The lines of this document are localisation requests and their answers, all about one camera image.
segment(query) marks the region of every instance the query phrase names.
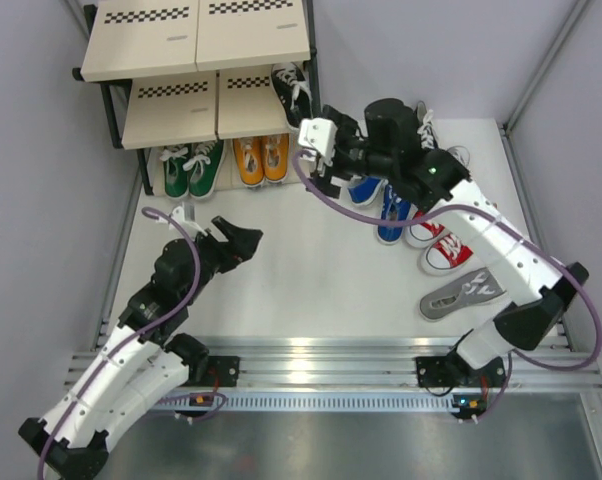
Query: orange sneaker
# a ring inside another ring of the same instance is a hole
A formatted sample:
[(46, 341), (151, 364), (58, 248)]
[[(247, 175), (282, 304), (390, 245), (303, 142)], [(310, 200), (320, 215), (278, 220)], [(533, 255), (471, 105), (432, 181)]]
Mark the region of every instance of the orange sneaker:
[(281, 183), (288, 175), (289, 135), (261, 137), (263, 144), (263, 170), (270, 183)]
[(248, 188), (263, 183), (263, 161), (259, 137), (235, 138), (232, 140), (234, 157), (237, 160), (241, 181)]

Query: green sneaker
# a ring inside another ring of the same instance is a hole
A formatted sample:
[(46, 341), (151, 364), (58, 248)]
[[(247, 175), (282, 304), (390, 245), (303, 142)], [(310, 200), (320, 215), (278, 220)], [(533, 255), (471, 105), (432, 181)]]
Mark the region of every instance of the green sneaker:
[(183, 165), (184, 170), (192, 170), (189, 189), (197, 200), (208, 198), (214, 192), (225, 153), (224, 140), (199, 143), (194, 147), (194, 157)]
[(174, 145), (165, 147), (159, 157), (163, 162), (165, 194), (179, 200), (188, 194), (188, 173), (183, 165), (190, 157), (190, 146)]

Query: sneaker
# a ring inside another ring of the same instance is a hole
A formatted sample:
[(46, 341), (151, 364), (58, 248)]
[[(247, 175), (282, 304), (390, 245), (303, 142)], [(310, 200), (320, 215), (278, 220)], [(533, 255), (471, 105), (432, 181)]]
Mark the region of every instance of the sneaker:
[[(410, 214), (410, 202), (399, 197), (391, 185), (383, 191), (381, 220), (406, 220)], [(377, 227), (377, 238), (384, 245), (394, 245), (401, 238), (403, 227)]]
[(191, 146), (173, 145), (165, 147), (159, 159), (163, 162), (165, 194), (180, 200), (188, 194), (188, 173), (183, 165), (190, 157)]
[(235, 138), (232, 143), (234, 145), (234, 157), (243, 184), (248, 188), (263, 184), (265, 174), (263, 173), (263, 161), (261, 159), (261, 138)]
[(225, 153), (223, 140), (211, 140), (194, 147), (194, 157), (183, 165), (186, 172), (191, 172), (188, 190), (192, 197), (203, 200), (212, 195)]
[(454, 233), (448, 233), (423, 252), (421, 268), (430, 275), (447, 275), (463, 267), (470, 257), (472, 250)]
[[(423, 212), (417, 212), (414, 218), (422, 216)], [(444, 231), (445, 227), (443, 225), (429, 221), (409, 227), (405, 233), (405, 239), (414, 248), (426, 248), (432, 245)]]
[[(417, 106), (417, 118), (419, 117), (418, 110), (419, 107)], [(432, 110), (428, 110), (423, 116), (421, 126), (417, 130), (417, 133), (421, 135), (421, 148), (424, 150), (433, 150), (435, 148), (439, 148), (439, 139), (437, 138), (437, 134), (434, 131), (434, 125), (432, 124), (433, 118), (434, 112)]]
[(417, 108), (415, 108), (414, 111), (417, 114), (417, 120), (419, 121), (419, 125), (423, 125), (423, 119), (428, 113), (428, 107), (425, 106), (425, 102), (423, 100), (419, 100), (419, 102), (417, 103)]
[(270, 183), (281, 183), (288, 176), (288, 149), (290, 135), (262, 137), (263, 171)]
[(428, 320), (441, 320), (464, 307), (482, 305), (505, 293), (487, 268), (470, 272), (426, 295), (419, 309)]
[(355, 207), (367, 207), (377, 198), (385, 180), (380, 178), (366, 177), (350, 183), (348, 193)]
[(467, 168), (470, 165), (470, 150), (463, 145), (456, 145), (448, 148), (448, 153), (456, 158), (457, 161), (464, 167)]
[(298, 130), (301, 120), (312, 118), (312, 93), (303, 71), (294, 63), (277, 63), (270, 74), (272, 88), (279, 97), (291, 130)]

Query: red sneaker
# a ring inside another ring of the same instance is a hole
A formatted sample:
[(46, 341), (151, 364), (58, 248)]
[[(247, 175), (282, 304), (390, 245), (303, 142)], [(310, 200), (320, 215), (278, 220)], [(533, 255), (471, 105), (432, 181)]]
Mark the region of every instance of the red sneaker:
[[(423, 212), (417, 212), (414, 218), (423, 216)], [(421, 225), (413, 225), (408, 228), (405, 234), (406, 241), (415, 248), (426, 248), (434, 243), (441, 234), (443, 234), (445, 227), (436, 222), (430, 221), (422, 223)]]
[(430, 275), (447, 275), (463, 267), (472, 257), (472, 250), (459, 237), (448, 233), (432, 245), (421, 257), (421, 268)]

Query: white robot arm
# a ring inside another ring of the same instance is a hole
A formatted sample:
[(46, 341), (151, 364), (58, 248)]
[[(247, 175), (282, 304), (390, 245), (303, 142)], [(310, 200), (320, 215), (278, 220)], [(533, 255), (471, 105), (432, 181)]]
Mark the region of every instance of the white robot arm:
[(218, 241), (186, 220), (183, 207), (174, 210), (170, 222), (195, 237), (198, 277), (187, 241), (169, 242), (151, 281), (130, 298), (79, 381), (43, 417), (29, 418), (19, 429), (63, 478), (94, 478), (123, 434), (153, 405), (179, 385), (198, 384), (207, 370), (208, 349), (189, 335), (172, 334), (187, 319), (187, 305), (214, 275), (250, 260), (263, 235), (216, 217), (212, 223), (227, 239)]
[(564, 267), (542, 254), (502, 217), (450, 153), (422, 149), (419, 121), (403, 102), (374, 102), (366, 108), (365, 120), (367, 138), (356, 120), (327, 105), (321, 118), (302, 122), (299, 145), (313, 152), (304, 157), (316, 167), (312, 183), (306, 186), (320, 198), (338, 198), (340, 187), (333, 177), (387, 179), (401, 198), (428, 212), (414, 223), (436, 217), (470, 247), (508, 291), (512, 304), (468, 332), (445, 357), (418, 358), (419, 384), (426, 388), (467, 386), (486, 370), (502, 372), (501, 356), (513, 349), (535, 349), (568, 308), (576, 290), (562, 272), (582, 285), (587, 270), (579, 263)]

